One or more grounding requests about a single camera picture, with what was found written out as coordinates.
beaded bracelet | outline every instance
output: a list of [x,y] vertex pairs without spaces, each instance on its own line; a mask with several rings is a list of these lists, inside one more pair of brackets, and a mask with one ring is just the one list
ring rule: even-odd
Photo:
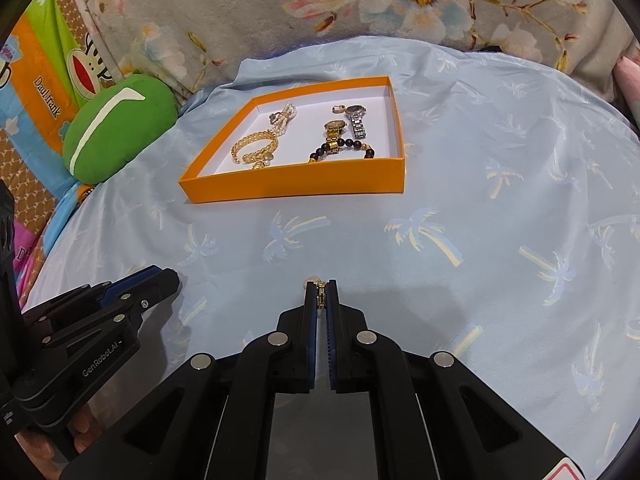
[[[373,148],[364,142],[360,142],[359,140],[353,139],[338,139],[338,146],[343,148],[346,146],[347,148],[353,148],[354,150],[365,150],[364,158],[373,158],[376,152],[373,151]],[[321,156],[324,156],[329,152],[329,144],[326,142],[320,146],[317,150],[315,150],[311,155],[309,155],[309,162],[317,162]]]

blue fabric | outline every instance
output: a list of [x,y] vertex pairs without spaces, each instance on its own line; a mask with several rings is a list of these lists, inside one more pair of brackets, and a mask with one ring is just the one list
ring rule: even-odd
[[[251,97],[373,75],[396,92],[404,194],[193,205],[178,186]],[[410,352],[454,352],[591,479],[640,415],[639,175],[626,119],[553,69],[391,38],[310,46],[246,60],[99,186],[30,304],[150,264],[181,273],[178,298],[151,311],[142,350],[94,399],[108,423],[187,356],[233,354],[273,330],[310,276],[335,278],[373,330]],[[276,409],[289,418],[274,429],[284,472],[271,477],[372,478],[319,456],[293,429],[315,412],[296,402]],[[314,427],[324,441],[359,431],[352,410],[322,417],[333,424]]]
[[[2,88],[0,95],[0,125],[18,117],[17,133],[9,132],[9,140],[34,176],[55,198],[61,199],[76,182],[66,170],[62,156],[44,141],[11,83]],[[60,132],[62,137],[64,133],[66,129]]]
[[42,251],[45,256],[49,256],[53,245],[60,236],[62,229],[65,228],[66,222],[76,210],[78,205],[78,188],[80,183],[76,182],[64,194],[60,202],[56,204],[53,215],[47,224],[47,228],[42,235]]

cartoon monkey face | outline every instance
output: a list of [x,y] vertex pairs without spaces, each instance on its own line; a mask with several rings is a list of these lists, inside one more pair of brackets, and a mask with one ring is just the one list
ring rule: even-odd
[[69,52],[66,67],[76,90],[85,99],[100,91],[100,79],[111,79],[89,34],[84,37],[84,50],[76,48]]

green pillow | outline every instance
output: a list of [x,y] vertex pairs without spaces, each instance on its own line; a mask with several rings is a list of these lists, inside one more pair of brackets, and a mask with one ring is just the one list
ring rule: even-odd
[[120,171],[178,118],[174,95],[160,80],[135,74],[85,104],[66,131],[69,173],[97,184]]

colorful blanket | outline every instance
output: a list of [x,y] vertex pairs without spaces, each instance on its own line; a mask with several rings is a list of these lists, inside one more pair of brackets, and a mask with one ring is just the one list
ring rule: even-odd
[[20,304],[88,191],[64,167],[66,130],[78,110],[111,84],[75,0],[33,0],[0,49],[0,178],[16,201]]

